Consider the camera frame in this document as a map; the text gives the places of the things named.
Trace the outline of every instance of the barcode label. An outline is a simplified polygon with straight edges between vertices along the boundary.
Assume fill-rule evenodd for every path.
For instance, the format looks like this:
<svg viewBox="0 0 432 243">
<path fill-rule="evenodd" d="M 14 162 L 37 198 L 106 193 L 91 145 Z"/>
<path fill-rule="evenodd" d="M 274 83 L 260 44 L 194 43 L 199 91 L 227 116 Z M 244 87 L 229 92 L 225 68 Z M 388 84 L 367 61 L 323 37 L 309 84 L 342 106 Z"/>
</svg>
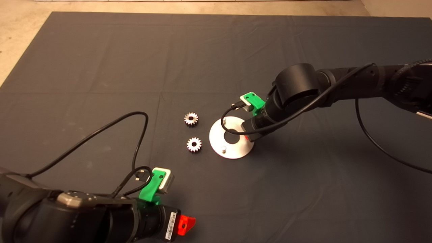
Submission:
<svg viewBox="0 0 432 243">
<path fill-rule="evenodd" d="M 171 240 L 172 230 L 174 229 L 175 217 L 177 217 L 177 213 L 172 212 L 169 217 L 168 228 L 166 229 L 165 239 Z"/>
</svg>

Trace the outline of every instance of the floor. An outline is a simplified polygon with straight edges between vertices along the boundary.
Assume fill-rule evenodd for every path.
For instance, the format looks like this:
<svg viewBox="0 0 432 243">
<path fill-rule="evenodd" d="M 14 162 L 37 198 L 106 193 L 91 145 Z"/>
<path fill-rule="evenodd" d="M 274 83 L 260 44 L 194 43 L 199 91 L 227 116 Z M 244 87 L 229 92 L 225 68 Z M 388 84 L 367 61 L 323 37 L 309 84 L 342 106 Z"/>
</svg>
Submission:
<svg viewBox="0 0 432 243">
<path fill-rule="evenodd" d="M 431 0 L 35 2 L 0 0 L 0 85 L 52 11 L 320 16 L 432 16 Z"/>
</svg>

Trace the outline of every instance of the disc center hole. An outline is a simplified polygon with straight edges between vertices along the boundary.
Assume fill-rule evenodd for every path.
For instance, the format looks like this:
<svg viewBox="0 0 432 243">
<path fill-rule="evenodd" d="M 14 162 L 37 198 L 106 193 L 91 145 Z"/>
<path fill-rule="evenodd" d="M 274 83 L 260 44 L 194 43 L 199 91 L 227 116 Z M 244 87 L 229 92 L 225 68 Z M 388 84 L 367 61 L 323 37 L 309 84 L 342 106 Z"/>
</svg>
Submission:
<svg viewBox="0 0 432 243">
<path fill-rule="evenodd" d="M 229 144 L 236 144 L 238 141 L 240 141 L 240 135 L 235 135 L 235 134 L 229 133 L 227 131 L 223 135 L 223 138 Z"/>
</svg>

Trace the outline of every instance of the metal plate on robot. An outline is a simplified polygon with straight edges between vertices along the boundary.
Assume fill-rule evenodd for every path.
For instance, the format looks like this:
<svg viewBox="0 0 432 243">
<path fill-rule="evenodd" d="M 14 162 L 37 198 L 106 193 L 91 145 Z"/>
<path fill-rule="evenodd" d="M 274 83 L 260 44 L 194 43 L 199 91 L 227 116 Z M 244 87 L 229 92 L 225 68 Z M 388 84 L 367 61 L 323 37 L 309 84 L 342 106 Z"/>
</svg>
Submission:
<svg viewBox="0 0 432 243">
<path fill-rule="evenodd" d="M 228 129 L 234 129 L 236 131 L 243 131 L 241 124 L 244 122 L 243 119 L 235 116 L 225 117 L 225 126 Z M 240 139 L 235 144 L 228 143 L 225 138 L 225 130 L 220 124 L 220 119 L 217 120 L 210 129 L 209 139 L 213 150 L 220 156 L 227 159 L 239 159 L 248 154 L 254 143 L 250 142 L 246 136 L 240 135 Z"/>
</svg>

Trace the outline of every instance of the gear teeth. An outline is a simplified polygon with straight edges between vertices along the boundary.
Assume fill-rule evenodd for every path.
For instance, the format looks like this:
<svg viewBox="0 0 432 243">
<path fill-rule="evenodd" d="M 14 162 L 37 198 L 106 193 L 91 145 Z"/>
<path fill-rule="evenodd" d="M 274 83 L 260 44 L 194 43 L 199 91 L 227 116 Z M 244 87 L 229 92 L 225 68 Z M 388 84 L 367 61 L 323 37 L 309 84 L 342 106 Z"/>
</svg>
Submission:
<svg viewBox="0 0 432 243">
<path fill-rule="evenodd" d="M 194 112 L 187 113 L 184 116 L 184 123 L 190 128 L 196 126 L 198 124 L 198 120 L 198 115 Z"/>
<path fill-rule="evenodd" d="M 187 141 L 186 147 L 189 150 L 189 152 L 197 153 L 201 150 L 202 144 L 203 143 L 201 142 L 201 140 L 199 138 L 193 137 Z"/>
</svg>

